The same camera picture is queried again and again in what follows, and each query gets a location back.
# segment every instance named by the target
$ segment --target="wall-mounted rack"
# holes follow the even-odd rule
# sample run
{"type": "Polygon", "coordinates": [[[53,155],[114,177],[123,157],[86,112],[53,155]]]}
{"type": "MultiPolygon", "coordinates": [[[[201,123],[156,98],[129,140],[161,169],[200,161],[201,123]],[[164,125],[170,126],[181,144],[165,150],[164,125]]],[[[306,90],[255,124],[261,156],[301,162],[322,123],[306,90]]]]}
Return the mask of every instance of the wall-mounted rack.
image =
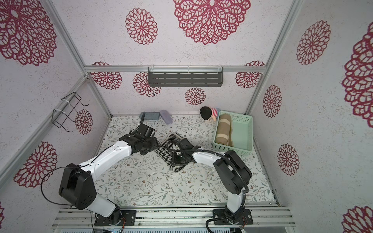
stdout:
{"type": "Polygon", "coordinates": [[[151,87],[220,87],[223,84],[223,67],[213,71],[175,70],[148,67],[148,82],[151,87]]]}
{"type": "Polygon", "coordinates": [[[66,101],[66,102],[68,103],[68,105],[70,105],[70,106],[72,107],[72,110],[69,112],[69,114],[66,114],[66,112],[64,112],[64,109],[67,107],[67,105],[66,105],[63,109],[53,109],[53,112],[52,112],[52,119],[51,119],[51,120],[52,120],[52,123],[53,123],[55,126],[57,126],[57,128],[61,128],[61,127],[62,127],[65,131],[72,133],[72,131],[68,131],[67,129],[65,129],[65,127],[63,126],[63,124],[65,123],[65,121],[66,121],[67,119],[70,119],[72,122],[75,122],[73,119],[70,118],[70,114],[71,114],[74,110],[76,111],[76,113],[78,113],[78,111],[75,109],[75,107],[76,107],[79,103],[81,103],[83,106],[88,106],[88,105],[89,105],[89,104],[84,105],[84,104],[81,102],[81,99],[82,99],[82,98],[80,97],[80,95],[79,95],[78,93],[76,93],[76,92],[72,92],[72,93],[68,94],[67,96],[63,97],[61,100],[66,101]],[[70,101],[67,100],[66,98],[68,98],[68,97],[71,96],[71,95],[73,95],[72,98],[71,98],[71,100],[70,100],[70,101]],[[73,106],[73,105],[71,104],[71,101],[73,100],[74,97],[75,97],[78,101],[77,101],[77,103],[73,106]],[[57,117],[54,117],[54,114],[55,114],[55,112],[57,112],[57,111],[63,113],[63,114],[66,116],[66,118],[63,120],[62,123],[59,123],[59,122],[57,121],[58,116],[57,116],[57,117]]]}

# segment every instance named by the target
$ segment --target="green plastic basket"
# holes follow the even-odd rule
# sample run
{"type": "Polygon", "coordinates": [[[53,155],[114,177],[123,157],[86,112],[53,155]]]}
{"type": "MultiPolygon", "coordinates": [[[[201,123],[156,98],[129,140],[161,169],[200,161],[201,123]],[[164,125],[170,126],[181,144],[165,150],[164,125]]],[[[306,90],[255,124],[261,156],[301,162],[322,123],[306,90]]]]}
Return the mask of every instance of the green plastic basket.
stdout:
{"type": "Polygon", "coordinates": [[[215,136],[213,141],[213,148],[215,150],[225,152],[227,150],[234,150],[239,155],[248,155],[253,147],[253,118],[249,115],[239,113],[231,113],[228,111],[220,111],[219,118],[223,114],[229,114],[232,119],[232,141],[234,147],[225,146],[215,143],[217,125],[215,129],[215,136]]]}

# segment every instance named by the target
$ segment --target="gray eraser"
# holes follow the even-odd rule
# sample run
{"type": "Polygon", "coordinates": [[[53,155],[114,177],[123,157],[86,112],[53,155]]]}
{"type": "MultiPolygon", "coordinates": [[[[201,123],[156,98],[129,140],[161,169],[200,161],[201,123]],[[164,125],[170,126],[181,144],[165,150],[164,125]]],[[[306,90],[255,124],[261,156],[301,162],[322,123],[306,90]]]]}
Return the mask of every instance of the gray eraser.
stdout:
{"type": "Polygon", "coordinates": [[[166,124],[172,124],[172,118],[170,114],[168,114],[167,110],[160,110],[159,113],[161,114],[162,119],[165,121],[166,124]]]}
{"type": "Polygon", "coordinates": [[[159,120],[159,113],[145,112],[144,120],[159,120]]]}

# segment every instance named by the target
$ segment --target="floral tablecloth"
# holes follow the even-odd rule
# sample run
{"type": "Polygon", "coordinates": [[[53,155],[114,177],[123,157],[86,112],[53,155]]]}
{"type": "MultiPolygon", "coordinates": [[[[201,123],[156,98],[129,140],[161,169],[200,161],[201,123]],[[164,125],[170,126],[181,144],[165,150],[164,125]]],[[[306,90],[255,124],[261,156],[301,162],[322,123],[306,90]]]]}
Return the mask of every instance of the floral tablecloth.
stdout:
{"type": "MultiPolygon", "coordinates": [[[[144,121],[156,130],[158,141],[171,132],[187,138],[193,145],[212,149],[216,122],[204,122],[199,115],[174,115],[173,123],[144,121]]],[[[113,117],[100,152],[137,127],[138,116],[113,117]]],[[[250,192],[246,202],[275,201],[255,151],[242,157],[251,170],[250,192]]],[[[96,190],[119,206],[211,204],[227,201],[227,190],[214,168],[190,163],[174,173],[155,152],[132,154],[119,161],[96,181],[96,190]]]]}

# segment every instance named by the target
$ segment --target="brown striped towel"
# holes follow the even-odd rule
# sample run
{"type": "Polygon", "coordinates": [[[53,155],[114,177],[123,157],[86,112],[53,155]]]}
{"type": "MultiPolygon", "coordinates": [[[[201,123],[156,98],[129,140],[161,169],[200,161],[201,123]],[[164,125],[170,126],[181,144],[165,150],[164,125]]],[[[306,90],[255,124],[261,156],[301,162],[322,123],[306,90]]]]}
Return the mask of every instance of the brown striped towel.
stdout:
{"type": "Polygon", "coordinates": [[[231,116],[228,114],[223,114],[219,117],[219,122],[217,123],[215,142],[225,146],[233,146],[231,140],[232,134],[232,120],[231,116]]]}

